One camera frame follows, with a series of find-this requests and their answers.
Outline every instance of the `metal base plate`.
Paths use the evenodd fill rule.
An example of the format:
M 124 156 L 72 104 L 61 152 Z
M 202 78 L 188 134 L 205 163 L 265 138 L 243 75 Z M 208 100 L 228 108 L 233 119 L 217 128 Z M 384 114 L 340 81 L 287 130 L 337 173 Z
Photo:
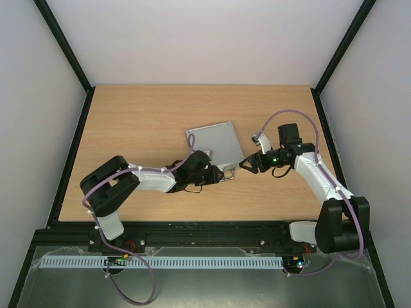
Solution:
M 194 134 L 194 148 L 200 151 L 212 151 L 211 163 L 221 170 L 235 169 L 244 159 L 231 121 L 187 130 L 186 135 Z

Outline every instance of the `black frame edge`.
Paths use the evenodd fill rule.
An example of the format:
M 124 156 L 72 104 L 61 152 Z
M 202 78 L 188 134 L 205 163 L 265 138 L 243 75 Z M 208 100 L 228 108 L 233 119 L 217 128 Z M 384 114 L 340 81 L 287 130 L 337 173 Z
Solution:
M 378 257 L 372 236 L 370 236 L 370 243 L 368 244 L 367 249 L 370 255 L 372 266 L 377 276 L 378 284 L 380 285 L 381 294 L 383 296 L 385 306 L 387 308 L 395 308 L 394 301 L 392 299 L 391 292 L 387 284 L 387 280 L 385 279 L 384 271 L 381 266 L 380 258 Z
M 84 105 L 82 108 L 82 112 L 80 114 L 80 118 L 78 120 L 78 124 L 76 130 L 74 132 L 73 141 L 70 145 L 70 150 L 67 155 L 66 163 L 64 164 L 62 177 L 60 182 L 58 183 L 58 188 L 56 192 L 56 196 L 51 206 L 49 218 L 47 220 L 46 226 L 49 228 L 52 225 L 58 223 L 58 216 L 60 215 L 60 211 L 62 208 L 62 203 L 64 200 L 64 196 L 66 195 L 67 186 L 69 185 L 69 179 L 71 176 L 71 171 L 73 170 L 74 161 L 77 156 L 78 147 L 80 145 L 80 141 L 82 139 L 85 122 L 87 120 L 87 116 L 89 115 L 89 110 L 92 102 L 92 97 L 94 95 L 96 87 L 93 87 L 86 95 Z
M 20 270 L 19 278 L 17 278 L 17 282 L 15 283 L 14 290 L 12 293 L 12 297 L 8 303 L 8 308 L 15 308 L 17 307 L 21 293 L 23 291 L 24 283 L 26 282 L 26 277 L 28 271 L 30 270 L 31 262 L 33 261 L 35 249 L 29 248 L 26 258 L 24 259 L 22 268 Z
M 337 148 L 335 146 L 333 136 L 328 125 L 326 112 L 324 111 L 324 106 L 322 105 L 320 94 L 313 88 L 311 88 L 311 94 L 313 95 L 315 108 L 317 109 L 317 113 L 319 115 L 322 131 L 324 132 L 324 137 L 326 139 L 328 151 L 331 156 L 331 161 L 334 167 L 335 176 L 337 177 L 337 180 L 342 185 L 344 185 L 344 187 L 347 187 L 347 183 L 345 182 L 344 174 L 341 168 L 340 158 L 338 157 Z
M 321 94 L 321 92 L 326 87 L 327 82 L 331 78 L 332 74 L 334 73 L 335 69 L 340 63 L 342 57 L 345 55 L 345 52 L 347 51 L 348 47 L 354 40 L 358 30 L 361 28 L 361 25 L 363 24 L 364 20 L 367 18 L 375 2 L 376 0 L 364 0 L 363 3 L 361 4 L 361 7 L 358 9 L 357 14 L 355 15 L 353 21 L 348 27 L 347 32 L 342 38 L 340 45 L 338 45 L 337 50 L 335 51 L 333 57 L 329 61 L 326 67 L 326 70 L 322 74 L 320 81 L 315 87 L 315 90 L 319 94 Z
M 335 147 L 333 136 L 329 128 L 328 120 L 326 117 L 326 113 L 324 111 L 324 106 L 322 105 L 322 102 L 321 102 L 320 94 L 315 89 L 311 89 L 311 93 L 313 94 L 315 108 L 317 109 L 317 113 L 320 118 L 322 131 L 324 132 L 324 137 L 327 142 L 328 151 L 331 156 L 331 161 L 333 163 L 333 167 L 335 170 L 335 175 L 337 177 L 337 180 L 342 185 L 347 187 L 347 183 L 345 182 L 344 174 L 341 168 L 340 158 L 338 157 L 337 148 Z M 394 301 L 392 300 L 391 292 L 388 287 L 387 281 L 385 279 L 384 271 L 381 266 L 380 259 L 378 258 L 378 254 L 377 254 L 374 241 L 372 240 L 371 235 L 370 235 L 370 243 L 367 245 L 367 249 L 370 255 L 372 266 L 376 272 L 378 284 L 380 285 L 380 290 L 381 290 L 381 293 L 382 293 L 382 296 L 385 302 L 385 306 L 387 308 L 395 308 Z
M 91 84 L 87 79 L 86 75 L 83 72 L 80 63 L 77 60 L 76 55 L 74 54 L 73 50 L 71 49 L 69 42 L 66 39 L 62 29 L 60 28 L 51 8 L 47 4 L 46 0 L 34 0 L 34 3 L 37 5 L 41 15 L 43 16 L 45 22 L 49 26 L 50 31 L 52 32 L 54 38 L 56 39 L 58 45 L 60 46 L 61 50 L 63 51 L 64 55 L 67 58 L 67 61 L 70 63 L 71 68 L 73 69 L 74 73 L 76 74 L 79 82 L 82 84 L 84 91 L 88 93 L 91 90 Z

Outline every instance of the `white wall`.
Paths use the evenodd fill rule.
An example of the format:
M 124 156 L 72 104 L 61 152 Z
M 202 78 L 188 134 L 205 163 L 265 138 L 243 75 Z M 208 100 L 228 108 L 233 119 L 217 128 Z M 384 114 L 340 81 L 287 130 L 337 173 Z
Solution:
M 92 84 L 315 85 L 362 0 L 49 0 Z
M 410 307 L 411 1 L 377 1 L 322 95 L 396 307 Z
M 0 1 L 0 307 L 44 228 L 85 92 L 33 1 Z

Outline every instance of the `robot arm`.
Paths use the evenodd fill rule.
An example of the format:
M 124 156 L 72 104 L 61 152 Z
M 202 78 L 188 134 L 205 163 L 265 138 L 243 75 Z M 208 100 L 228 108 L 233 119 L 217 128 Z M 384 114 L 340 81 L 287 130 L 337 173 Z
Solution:
M 354 208 L 366 247 L 369 234 L 368 201 L 364 197 L 357 198 L 348 191 L 329 171 L 320 155 L 317 155 L 318 162 L 315 160 L 314 145 L 302 142 L 295 123 L 279 126 L 278 132 L 280 148 L 276 150 L 271 148 L 264 134 L 253 136 L 252 140 L 261 146 L 261 150 L 247 157 L 240 163 L 240 167 L 256 174 L 264 173 L 272 167 L 290 166 L 307 181 L 322 204 L 322 209 L 317 222 L 290 223 L 292 239 L 315 244 L 324 253 L 354 250 L 359 247 L 358 234 L 347 205 L 338 192 L 340 190 Z
M 132 192 L 154 190 L 174 193 L 183 191 L 189 184 L 217 184 L 224 179 L 224 173 L 217 166 L 211 165 L 210 161 L 206 153 L 195 151 L 177 169 L 175 167 L 179 160 L 170 166 L 156 169 L 137 167 L 129 164 L 124 157 L 115 156 L 87 175 L 80 182 L 80 188 L 86 195 L 109 176 L 118 171 L 130 170 L 119 175 L 114 182 L 101 186 L 88 199 L 105 237 L 111 241 L 124 232 L 117 210 Z

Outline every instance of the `wooden table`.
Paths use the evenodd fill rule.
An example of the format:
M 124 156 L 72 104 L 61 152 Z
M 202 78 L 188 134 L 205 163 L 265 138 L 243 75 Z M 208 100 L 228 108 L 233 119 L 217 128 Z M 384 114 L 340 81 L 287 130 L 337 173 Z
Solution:
M 82 207 L 79 183 L 115 155 L 140 166 L 162 167 L 188 152 L 187 129 L 232 121 L 247 157 L 259 149 L 251 135 L 274 112 L 286 108 L 314 119 L 321 132 L 320 153 L 333 170 L 308 86 L 99 85 L 59 220 L 91 220 Z M 265 130 L 274 147 L 278 146 L 277 126 L 286 123 L 297 123 L 303 141 L 315 142 L 311 124 L 298 114 L 287 113 Z M 320 206 L 294 170 L 284 178 L 273 178 L 271 172 L 254 175 L 241 169 L 234 180 L 205 186 L 200 194 L 135 192 L 119 212 L 123 221 L 252 221 L 317 219 Z

